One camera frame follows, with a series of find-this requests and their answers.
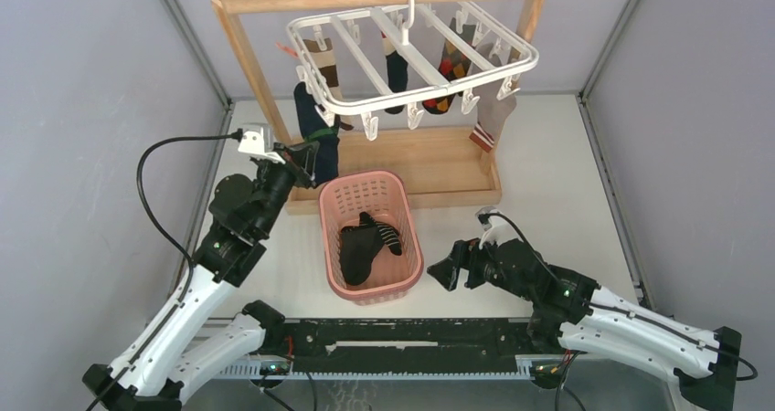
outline plastic basket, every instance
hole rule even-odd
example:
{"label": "plastic basket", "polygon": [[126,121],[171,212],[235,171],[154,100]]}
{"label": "plastic basket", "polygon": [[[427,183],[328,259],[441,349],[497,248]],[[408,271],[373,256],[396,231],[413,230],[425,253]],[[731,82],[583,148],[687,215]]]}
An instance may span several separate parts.
{"label": "plastic basket", "polygon": [[[368,279],[350,286],[345,283],[339,264],[340,231],[345,226],[357,226],[360,212],[368,212],[375,220],[395,227],[403,254],[394,256],[382,248],[372,262]],[[371,171],[332,180],[320,193],[320,222],[328,284],[339,297],[359,305],[399,299],[422,275],[422,252],[409,201],[404,185],[394,174]]]}

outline gray wall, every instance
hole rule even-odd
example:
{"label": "gray wall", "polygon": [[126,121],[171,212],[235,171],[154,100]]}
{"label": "gray wall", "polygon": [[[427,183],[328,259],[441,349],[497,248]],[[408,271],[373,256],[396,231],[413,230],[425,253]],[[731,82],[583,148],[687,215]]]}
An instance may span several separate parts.
{"label": "gray wall", "polygon": [[[161,306],[179,255],[134,189],[144,148],[222,110],[158,0],[0,0],[0,408],[83,409],[80,377]],[[213,146],[152,157],[184,237]]]}
{"label": "gray wall", "polygon": [[658,307],[743,333],[761,377],[739,410],[770,409],[775,382],[773,14],[643,0],[590,102]]}
{"label": "gray wall", "polygon": [[[198,33],[207,54],[218,69],[218,75],[230,96],[254,98],[245,75],[239,68],[220,23],[213,14],[209,0],[180,0]],[[483,2],[506,26],[516,27],[521,0]],[[538,67],[520,79],[525,91],[574,91],[578,92],[592,70],[600,50],[605,44],[617,16],[627,0],[546,0],[538,23],[535,43],[541,52]],[[452,5],[435,5],[441,19],[454,16]],[[243,16],[242,22],[256,50],[264,73],[271,76],[270,86],[278,97],[290,98],[293,86],[298,82],[293,67],[294,59],[280,52],[276,41],[290,44],[284,29],[296,17],[312,13],[279,13]],[[362,48],[376,69],[384,70],[385,59],[380,35],[374,23],[362,22]],[[336,37],[333,31],[326,31]],[[439,62],[443,39],[431,35],[425,23],[416,23],[411,29],[412,40],[430,62]],[[344,43],[334,43],[337,52],[337,68],[345,96],[373,93],[366,74],[356,66],[345,52]],[[409,75],[410,86],[417,86],[419,78]]]}

